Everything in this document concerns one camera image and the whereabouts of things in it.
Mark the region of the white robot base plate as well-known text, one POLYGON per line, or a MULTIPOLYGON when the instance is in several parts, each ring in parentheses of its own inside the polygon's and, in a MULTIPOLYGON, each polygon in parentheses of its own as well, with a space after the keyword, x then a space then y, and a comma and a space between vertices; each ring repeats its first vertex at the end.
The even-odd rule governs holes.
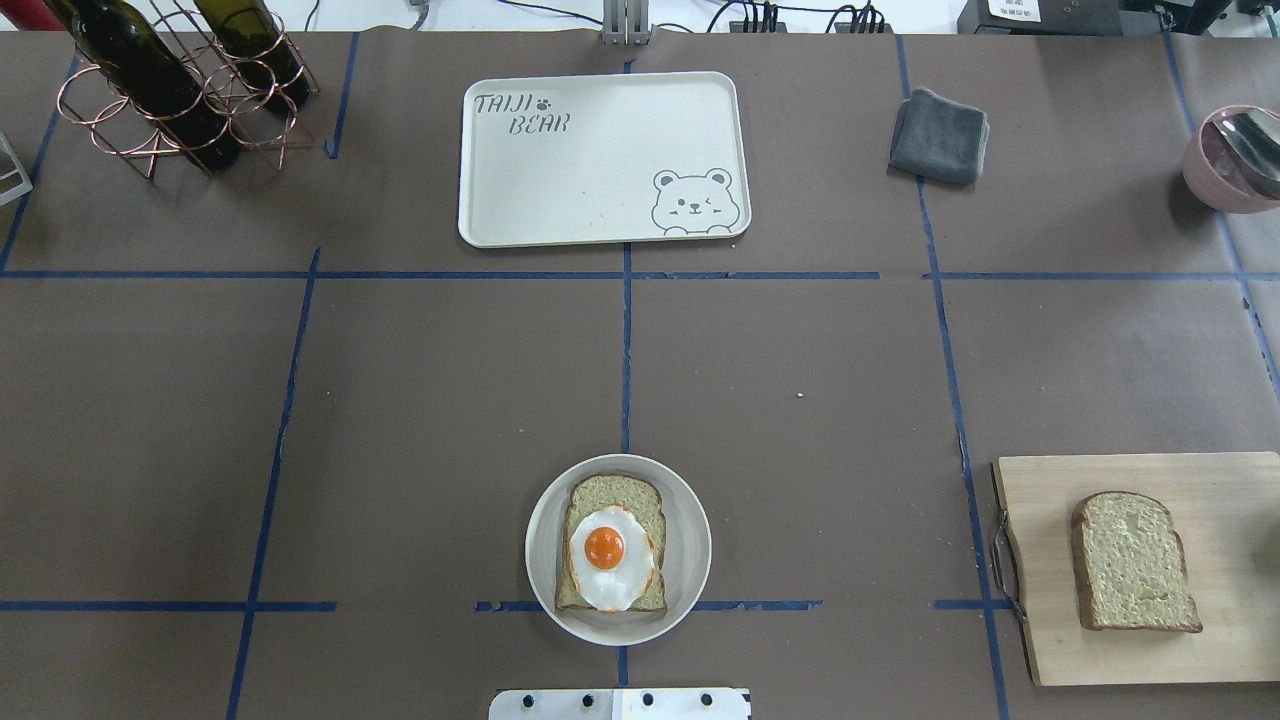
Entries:
POLYGON ((511 689, 489 719, 751 719, 748 689, 730 687, 511 689))

